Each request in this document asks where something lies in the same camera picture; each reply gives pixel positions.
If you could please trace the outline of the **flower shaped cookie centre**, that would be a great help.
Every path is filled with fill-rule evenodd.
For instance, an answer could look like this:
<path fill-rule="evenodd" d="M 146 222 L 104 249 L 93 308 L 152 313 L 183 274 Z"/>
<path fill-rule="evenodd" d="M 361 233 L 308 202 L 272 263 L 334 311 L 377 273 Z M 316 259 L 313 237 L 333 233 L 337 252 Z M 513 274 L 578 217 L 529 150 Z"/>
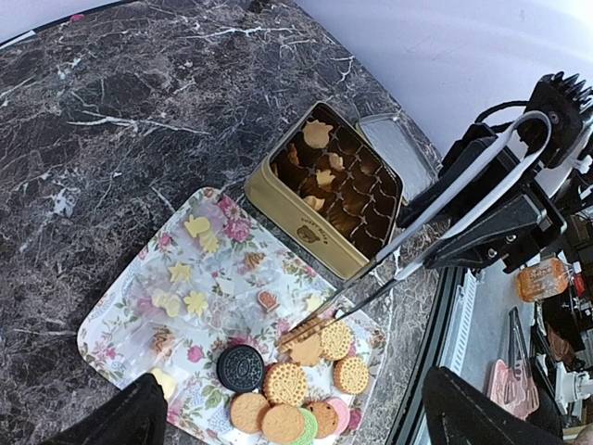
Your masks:
<path fill-rule="evenodd" d="M 271 405 L 300 407 L 308 394 L 309 382 L 299 365 L 290 362 L 276 363 L 265 375 L 263 390 Z"/>

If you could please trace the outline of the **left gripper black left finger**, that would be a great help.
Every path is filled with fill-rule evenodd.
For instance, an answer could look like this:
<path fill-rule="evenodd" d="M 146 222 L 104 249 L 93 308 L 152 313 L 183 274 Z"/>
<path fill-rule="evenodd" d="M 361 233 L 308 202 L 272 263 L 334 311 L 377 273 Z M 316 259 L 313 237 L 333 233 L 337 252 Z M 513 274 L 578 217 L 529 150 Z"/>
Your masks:
<path fill-rule="evenodd" d="M 45 444 L 162 444 L 168 403 L 156 378 L 144 373 L 79 423 Z"/>

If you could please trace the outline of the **metal serving tongs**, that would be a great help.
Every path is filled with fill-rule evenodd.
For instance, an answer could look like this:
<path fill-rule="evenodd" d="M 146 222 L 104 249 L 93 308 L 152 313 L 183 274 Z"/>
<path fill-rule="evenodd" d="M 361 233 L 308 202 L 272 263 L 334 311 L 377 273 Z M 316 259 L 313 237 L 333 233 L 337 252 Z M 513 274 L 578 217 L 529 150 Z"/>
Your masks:
<path fill-rule="evenodd" d="M 354 305 L 350 310 L 343 312 L 336 321 L 342 321 L 348 316 L 366 308 L 369 304 L 377 300 L 383 294 L 394 288 L 398 283 L 406 280 L 412 273 L 417 271 L 430 257 L 433 252 L 440 247 L 445 241 L 460 235 L 470 225 L 475 223 L 477 219 L 489 210 L 492 210 L 497 201 L 499 201 L 512 187 L 521 179 L 524 173 L 532 167 L 534 162 L 538 160 L 541 153 L 546 148 L 551 135 L 551 126 L 549 118 L 541 111 L 532 110 L 525 112 L 522 116 L 517 118 L 511 125 L 500 135 L 500 137 L 488 146 L 485 151 L 474 160 L 468 169 L 460 174 L 460 176 L 447 187 L 447 189 L 430 204 L 427 209 L 413 222 L 407 229 L 401 232 L 393 239 L 386 247 L 382 248 L 378 254 L 373 257 L 367 264 L 360 268 L 351 278 L 341 285 L 323 304 L 302 320 L 291 331 L 286 333 L 275 343 L 277 348 L 282 348 L 288 345 L 293 340 L 305 340 L 313 334 L 320 332 L 324 327 L 329 326 L 329 322 L 320 321 L 312 324 L 310 321 L 321 316 L 325 311 L 331 309 L 336 302 L 347 293 L 348 290 L 356 286 L 360 280 L 369 275 L 379 264 L 382 263 L 390 254 L 403 246 L 411 237 L 416 235 L 426 224 L 431 222 L 434 217 L 441 211 L 450 201 L 455 198 L 470 182 L 481 172 L 488 164 L 496 157 L 496 155 L 507 145 L 511 139 L 513 132 L 515 132 L 520 125 L 527 121 L 541 121 L 546 129 L 545 137 L 541 147 L 534 153 L 524 156 L 524 158 L 496 185 L 491 191 L 487 193 L 471 210 L 469 210 L 462 218 L 455 224 L 450 226 L 447 231 L 441 235 L 432 245 L 419 254 L 413 261 L 411 261 L 402 271 L 397 273 L 393 278 L 389 279 L 385 284 L 374 290 L 369 296 Z"/>

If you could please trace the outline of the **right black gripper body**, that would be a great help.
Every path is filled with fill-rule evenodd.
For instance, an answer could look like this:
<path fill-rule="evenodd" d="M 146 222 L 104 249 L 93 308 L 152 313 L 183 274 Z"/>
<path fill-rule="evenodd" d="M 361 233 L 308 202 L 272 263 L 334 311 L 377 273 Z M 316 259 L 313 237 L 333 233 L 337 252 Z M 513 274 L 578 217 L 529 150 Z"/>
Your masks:
<path fill-rule="evenodd" d="M 498 135 L 485 123 L 470 125 L 463 137 L 445 156 L 436 182 L 423 190 L 399 212 L 397 226 L 409 227 Z M 437 244 L 423 264 L 428 269 L 465 267 L 485 269 L 504 262 L 504 273 L 513 273 L 550 246 L 566 230 L 567 222 L 536 182 L 532 169 L 524 172 L 496 202 L 486 204 L 486 196 L 507 179 L 519 159 L 503 148 L 433 218 L 457 224 L 477 206 L 484 210 L 457 235 Z"/>

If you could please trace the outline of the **gold cookie tin box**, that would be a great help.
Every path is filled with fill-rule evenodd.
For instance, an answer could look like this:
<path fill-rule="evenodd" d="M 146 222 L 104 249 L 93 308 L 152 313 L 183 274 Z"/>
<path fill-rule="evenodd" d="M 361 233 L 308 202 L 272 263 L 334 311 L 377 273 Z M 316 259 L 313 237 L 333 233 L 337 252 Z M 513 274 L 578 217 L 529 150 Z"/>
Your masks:
<path fill-rule="evenodd" d="M 303 139 L 307 122 L 333 126 L 326 148 Z M 342 279 L 393 238 L 403 182 L 340 114 L 315 103 L 246 181 L 251 204 Z"/>

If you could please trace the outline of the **pink tray outside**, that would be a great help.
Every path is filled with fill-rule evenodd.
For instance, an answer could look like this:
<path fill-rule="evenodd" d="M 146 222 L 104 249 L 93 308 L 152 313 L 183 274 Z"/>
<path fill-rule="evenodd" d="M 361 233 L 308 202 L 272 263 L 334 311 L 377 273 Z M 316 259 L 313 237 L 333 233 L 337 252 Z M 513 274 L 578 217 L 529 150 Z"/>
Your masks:
<path fill-rule="evenodd" d="M 539 396 L 532 376 L 524 373 L 523 363 L 510 368 L 503 360 L 491 368 L 486 395 L 513 416 L 526 420 L 539 408 Z"/>

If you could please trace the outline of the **brown round cookie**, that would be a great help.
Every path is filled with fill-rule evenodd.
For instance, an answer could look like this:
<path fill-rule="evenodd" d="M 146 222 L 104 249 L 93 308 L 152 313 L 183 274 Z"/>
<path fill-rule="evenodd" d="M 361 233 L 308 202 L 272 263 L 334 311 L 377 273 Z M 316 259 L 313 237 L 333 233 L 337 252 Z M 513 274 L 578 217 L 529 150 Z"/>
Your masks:
<path fill-rule="evenodd" d="M 254 392 L 240 394 L 231 403 L 231 423 L 244 433 L 258 433 L 261 419 L 269 409 L 270 404 L 263 395 Z"/>

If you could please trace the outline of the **chocolate chip cookie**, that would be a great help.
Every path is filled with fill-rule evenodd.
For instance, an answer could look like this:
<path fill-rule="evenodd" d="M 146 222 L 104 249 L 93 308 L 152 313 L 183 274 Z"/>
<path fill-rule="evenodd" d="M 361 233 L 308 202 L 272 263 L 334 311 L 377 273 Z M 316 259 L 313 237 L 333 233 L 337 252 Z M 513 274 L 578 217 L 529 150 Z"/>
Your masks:
<path fill-rule="evenodd" d="M 336 431 L 339 417 L 335 408 L 326 401 L 314 401 L 306 409 L 315 417 L 318 425 L 317 439 L 324 439 Z"/>

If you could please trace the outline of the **silver tin lid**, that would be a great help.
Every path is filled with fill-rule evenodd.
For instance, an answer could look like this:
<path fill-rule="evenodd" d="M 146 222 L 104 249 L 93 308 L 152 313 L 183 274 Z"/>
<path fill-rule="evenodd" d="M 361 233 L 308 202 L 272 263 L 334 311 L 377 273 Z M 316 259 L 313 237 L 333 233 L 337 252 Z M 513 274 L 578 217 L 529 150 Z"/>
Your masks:
<path fill-rule="evenodd" d="M 403 113 L 361 118 L 355 128 L 403 182 L 403 199 L 411 202 L 437 179 L 440 157 Z"/>

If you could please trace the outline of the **green macaron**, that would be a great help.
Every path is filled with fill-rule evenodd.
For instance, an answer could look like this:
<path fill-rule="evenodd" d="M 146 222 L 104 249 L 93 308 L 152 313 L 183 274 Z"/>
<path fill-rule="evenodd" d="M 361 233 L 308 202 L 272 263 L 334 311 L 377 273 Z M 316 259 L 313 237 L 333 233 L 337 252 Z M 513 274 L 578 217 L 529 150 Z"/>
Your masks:
<path fill-rule="evenodd" d="M 302 434 L 294 442 L 295 445 L 312 445 L 318 433 L 318 422 L 315 415 L 306 408 L 300 408 L 305 427 Z"/>

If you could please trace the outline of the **round waffle cookie bottom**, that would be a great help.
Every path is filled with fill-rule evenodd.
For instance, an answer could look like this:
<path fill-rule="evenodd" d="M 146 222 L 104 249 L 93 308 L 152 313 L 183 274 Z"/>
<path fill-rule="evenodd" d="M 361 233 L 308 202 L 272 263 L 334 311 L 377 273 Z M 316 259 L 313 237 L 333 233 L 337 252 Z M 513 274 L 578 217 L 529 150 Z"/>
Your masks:
<path fill-rule="evenodd" d="M 334 367 L 334 384 L 343 393 L 358 395 L 369 384 L 370 373 L 365 362 L 358 356 L 346 356 Z"/>

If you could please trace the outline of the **pink macaron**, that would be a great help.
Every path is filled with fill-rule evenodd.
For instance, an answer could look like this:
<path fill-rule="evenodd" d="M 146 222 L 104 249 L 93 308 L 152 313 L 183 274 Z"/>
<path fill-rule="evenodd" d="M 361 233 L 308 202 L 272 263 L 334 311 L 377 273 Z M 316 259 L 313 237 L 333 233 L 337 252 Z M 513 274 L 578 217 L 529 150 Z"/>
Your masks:
<path fill-rule="evenodd" d="M 350 410 L 348 408 L 348 405 L 342 399 L 331 398 L 328 399 L 326 402 L 334 408 L 337 414 L 338 421 L 334 434 L 339 436 L 342 433 L 344 433 L 348 427 L 348 424 L 350 422 Z"/>

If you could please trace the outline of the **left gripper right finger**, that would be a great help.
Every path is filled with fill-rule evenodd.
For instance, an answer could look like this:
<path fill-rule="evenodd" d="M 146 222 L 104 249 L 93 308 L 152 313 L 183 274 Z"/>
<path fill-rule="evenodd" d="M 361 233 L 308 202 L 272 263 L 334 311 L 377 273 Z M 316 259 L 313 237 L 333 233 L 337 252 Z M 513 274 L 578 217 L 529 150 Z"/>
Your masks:
<path fill-rule="evenodd" d="M 423 406 L 433 444 L 563 444 L 564 440 L 503 410 L 446 367 L 430 368 Z"/>

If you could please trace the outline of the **floral rectangular tray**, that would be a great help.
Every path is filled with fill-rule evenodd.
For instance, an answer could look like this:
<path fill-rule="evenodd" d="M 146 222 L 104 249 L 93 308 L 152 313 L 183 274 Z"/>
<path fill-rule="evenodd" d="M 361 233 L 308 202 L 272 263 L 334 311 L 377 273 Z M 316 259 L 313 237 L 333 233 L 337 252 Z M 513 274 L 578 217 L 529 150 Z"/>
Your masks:
<path fill-rule="evenodd" d="M 169 422 L 207 444 L 262 444 L 232 425 L 216 373 L 246 344 L 283 362 L 277 340 L 333 286 L 221 191 L 195 191 L 82 322 L 83 359 L 118 388 L 152 369 L 176 381 Z"/>

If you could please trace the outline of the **orange drink bottle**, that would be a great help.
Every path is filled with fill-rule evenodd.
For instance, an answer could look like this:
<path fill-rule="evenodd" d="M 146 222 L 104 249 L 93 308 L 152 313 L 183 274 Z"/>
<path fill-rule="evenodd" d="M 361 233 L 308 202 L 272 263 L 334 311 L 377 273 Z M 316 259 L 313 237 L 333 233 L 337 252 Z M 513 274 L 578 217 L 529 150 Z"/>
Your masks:
<path fill-rule="evenodd" d="M 516 276 L 517 293 L 524 302 L 536 302 L 564 292 L 569 286 L 569 274 L 558 258 L 549 258 L 521 270 Z"/>

